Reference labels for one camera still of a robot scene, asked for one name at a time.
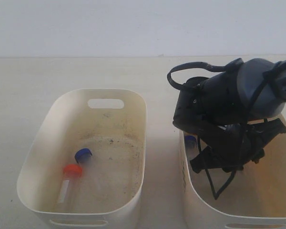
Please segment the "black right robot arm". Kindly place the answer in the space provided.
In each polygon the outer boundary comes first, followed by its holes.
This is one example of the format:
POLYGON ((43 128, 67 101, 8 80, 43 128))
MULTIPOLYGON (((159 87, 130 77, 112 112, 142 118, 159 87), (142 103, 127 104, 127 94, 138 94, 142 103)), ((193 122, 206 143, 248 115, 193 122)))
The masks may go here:
POLYGON ((286 104, 286 60, 270 62, 238 58, 224 66, 189 62, 172 69, 205 69, 214 76, 193 77, 184 84, 167 75, 179 91, 173 125, 196 135, 206 147, 191 168, 241 170, 248 162, 258 163, 264 148, 286 127, 277 118, 286 104))

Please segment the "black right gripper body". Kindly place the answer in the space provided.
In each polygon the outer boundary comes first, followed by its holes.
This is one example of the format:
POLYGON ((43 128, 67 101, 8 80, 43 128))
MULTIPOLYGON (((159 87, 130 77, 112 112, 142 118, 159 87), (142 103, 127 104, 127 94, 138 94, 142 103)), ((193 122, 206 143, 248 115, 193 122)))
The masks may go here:
POLYGON ((267 118, 264 96, 258 96, 250 107, 253 96, 242 100, 235 80, 224 83, 194 77, 185 85, 198 89, 198 93, 179 93, 173 125, 202 139, 231 165, 259 163, 265 156, 259 146, 259 125, 249 122, 267 118))

